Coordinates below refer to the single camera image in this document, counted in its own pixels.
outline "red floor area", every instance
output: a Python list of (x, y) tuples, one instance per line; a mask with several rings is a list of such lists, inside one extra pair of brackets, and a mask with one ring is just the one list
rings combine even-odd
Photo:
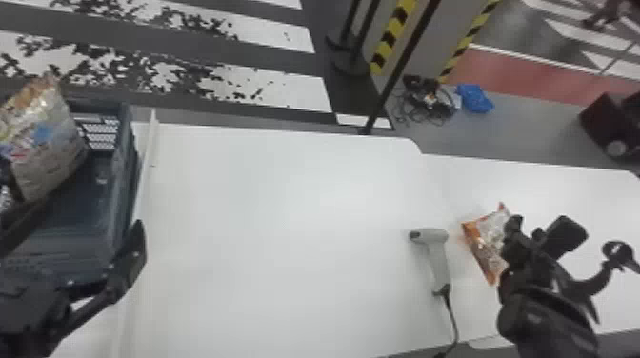
[(598, 76), (504, 54), (468, 49), (448, 83), (476, 84), (485, 90), (588, 106), (605, 91), (631, 94), (640, 82)]

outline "metal stand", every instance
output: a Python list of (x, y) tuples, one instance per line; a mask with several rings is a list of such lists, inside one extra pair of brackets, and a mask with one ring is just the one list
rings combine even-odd
[(365, 60), (362, 55), (362, 46), (367, 39), (367, 33), (371, 24), (373, 23), (373, 17), (378, 11), (381, 0), (372, 0), (367, 14), (365, 15), (365, 21), (362, 23), (362, 28), (358, 33), (355, 45), (350, 52), (336, 52), (333, 55), (333, 65), (342, 74), (351, 77), (363, 77), (367, 76), (370, 72), (369, 62)]
[(358, 12), (358, 8), (360, 7), (360, 2), (362, 0), (353, 0), (351, 1), (351, 7), (349, 8), (349, 14), (347, 15), (347, 20), (345, 20), (345, 24), (342, 26), (342, 29), (335, 29), (327, 33), (325, 36), (325, 40), (327, 40), (327, 44), (334, 50), (351, 50), (353, 49), (353, 45), (355, 45), (355, 36), (351, 33), (351, 27), (353, 26), (353, 19), (355, 18), (355, 13)]
[(413, 34), (411, 35), (411, 38), (409, 39), (409, 42), (405, 47), (405, 50), (402, 52), (402, 56), (400, 56), (400, 59), (398, 60), (398, 65), (395, 67), (395, 69), (393, 69), (393, 73), (391, 74), (389, 81), (387, 81), (385, 89), (382, 91), (378, 103), (375, 105), (375, 111), (371, 114), (369, 120), (367, 120), (367, 124), (358, 131), (359, 134), (371, 134), (371, 130), (375, 125), (375, 121), (378, 119), (378, 114), (380, 114), (382, 109), (384, 109), (385, 105), (387, 104), (387, 100), (389, 99), (389, 96), (391, 95), (396, 82), (398, 82), (400, 76), (405, 71), (405, 67), (411, 59), (413, 51), (415, 50), (416, 46), (418, 46), (420, 38), (422, 38), (422, 33), (427, 29), (427, 26), (431, 22), (431, 18), (435, 14), (435, 11), (438, 9), (438, 6), (440, 6), (441, 1), (442, 0), (430, 0), (427, 8), (425, 9), (425, 12), (423, 12), (422, 17), (420, 18), (420, 21), (416, 25), (415, 30), (413, 31)]

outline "hazard tape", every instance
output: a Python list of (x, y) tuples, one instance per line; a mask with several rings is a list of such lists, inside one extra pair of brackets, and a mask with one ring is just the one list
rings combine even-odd
[(378, 49), (371, 59), (371, 73), (382, 73), (382, 69), (393, 54), (393, 47), (398, 42), (400, 36), (402, 36), (402, 32), (405, 31), (405, 25), (415, 9), (416, 3), (417, 0), (398, 1), (398, 5), (395, 7), (393, 15), (387, 25), (387, 30), (385, 30), (385, 33), (382, 35), (380, 45), (378, 45)]
[(465, 54), (465, 51), (469, 47), (471, 41), (473, 41), (473, 37), (475, 37), (475, 35), (480, 31), (480, 29), (482, 29), (485, 23), (487, 23), (487, 20), (489, 20), (491, 13), (498, 6), (499, 2), (500, 0), (489, 0), (489, 2), (485, 6), (485, 8), (482, 10), (480, 15), (478, 15), (478, 17), (476, 17), (473, 20), (473, 22), (471, 23), (471, 29), (469, 30), (469, 32), (467, 32), (467, 36), (465, 36), (460, 41), (458, 46), (455, 48), (455, 52), (453, 53), (453, 56), (445, 65), (445, 69), (442, 70), (442, 72), (440, 73), (440, 77), (438, 77), (438, 82), (445, 83), (447, 81), (447, 79), (449, 78), (449, 75), (455, 68), (455, 65), (458, 64), (458, 61), (460, 61), (460, 58), (462, 57), (462, 55)]

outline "chip bag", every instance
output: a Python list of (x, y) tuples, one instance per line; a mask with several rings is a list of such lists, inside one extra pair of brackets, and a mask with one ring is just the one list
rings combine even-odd
[(465, 239), (490, 285), (495, 285), (509, 264), (500, 257), (504, 245), (504, 227), (511, 217), (503, 203), (498, 211), (462, 224)]
[(0, 108), (0, 155), (27, 202), (46, 196), (87, 157), (55, 76), (32, 80)]

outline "floor stripe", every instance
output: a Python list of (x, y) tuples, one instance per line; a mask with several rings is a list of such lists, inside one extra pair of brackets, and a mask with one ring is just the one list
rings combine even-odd
[[(606, 67), (611, 61), (610, 58), (608, 58), (607, 56), (603, 56), (601, 54), (586, 52), (586, 51), (583, 51), (583, 53), (591, 61), (593, 61), (594, 64), (600, 66), (601, 68)], [(631, 62), (624, 61), (624, 60), (619, 60), (607, 71), (607, 74), (613, 74), (620, 77), (640, 80), (640, 65), (633, 64)]]
[[(345, 126), (356, 126), (356, 127), (364, 127), (367, 123), (369, 117), (364, 115), (351, 115), (351, 114), (341, 114), (336, 113), (336, 118), (338, 123)], [(375, 121), (374, 128), (377, 129), (392, 129), (391, 123), (387, 118), (378, 118)]]
[(267, 3), (272, 5), (277, 5), (285, 8), (292, 9), (302, 9), (302, 4), (300, 4), (300, 0), (253, 0), (261, 3)]
[(625, 24), (625, 26), (631, 29), (633, 32), (640, 35), (640, 25), (636, 24), (635, 21), (629, 19), (628, 17), (623, 17), (620, 19), (620, 22)]
[(558, 31), (565, 37), (582, 42), (587, 42), (603, 48), (624, 50), (630, 44), (629, 40), (624, 40), (616, 36), (607, 35), (605, 33), (578, 28), (573, 25), (565, 24), (555, 20), (545, 19), (545, 21), (549, 25), (551, 25), (554, 30)]
[(542, 57), (538, 57), (538, 56), (531, 56), (531, 55), (524, 54), (524, 53), (518, 53), (518, 52), (509, 51), (509, 50), (501, 50), (501, 49), (497, 49), (497, 48), (492, 48), (490, 46), (471, 44), (470, 48), (477, 49), (477, 50), (483, 50), (483, 51), (487, 51), (487, 52), (492, 52), (492, 53), (504, 54), (504, 55), (507, 55), (509, 57), (515, 57), (515, 58), (520, 58), (520, 59), (523, 59), (523, 60), (528, 60), (528, 61), (537, 62), (537, 63), (541, 63), (541, 64), (552, 65), (552, 66), (556, 66), (556, 67), (563, 68), (563, 69), (580, 70), (580, 71), (583, 71), (583, 72), (586, 72), (586, 73), (598, 73), (599, 72), (598, 70), (595, 70), (595, 69), (590, 69), (590, 68), (577, 66), (577, 65), (572, 65), (572, 64), (566, 64), (564, 62), (548, 60), (546, 58), (542, 58)]
[[(522, 2), (530, 8), (550, 12), (559, 16), (565, 16), (577, 21), (591, 17), (590, 12), (567, 8), (562, 5), (553, 4), (545, 0), (522, 0)], [(607, 24), (607, 29), (615, 30), (615, 26), (612, 24)]]
[(560, 1), (564, 1), (565, 3), (569, 3), (569, 4), (575, 5), (577, 7), (583, 6), (583, 4), (581, 2), (579, 2), (578, 0), (560, 0)]
[(307, 28), (163, 0), (2, 0), (3, 2), (76, 12), (164, 29), (203, 32), (230, 40), (314, 53)]
[(53, 70), (63, 82), (231, 103), (332, 112), (322, 78), (0, 31), (0, 76)]
[(593, 53), (593, 52), (587, 52), (587, 51), (582, 51), (582, 53), (585, 56), (587, 56), (587, 58), (589, 58), (591, 60), (591, 62), (594, 63), (595, 66), (599, 67), (600, 69), (605, 68), (606, 66), (608, 66), (611, 63), (611, 61), (613, 61), (613, 58), (608, 57), (608, 56), (604, 56), (604, 55), (601, 55), (601, 54), (597, 54), (597, 53)]

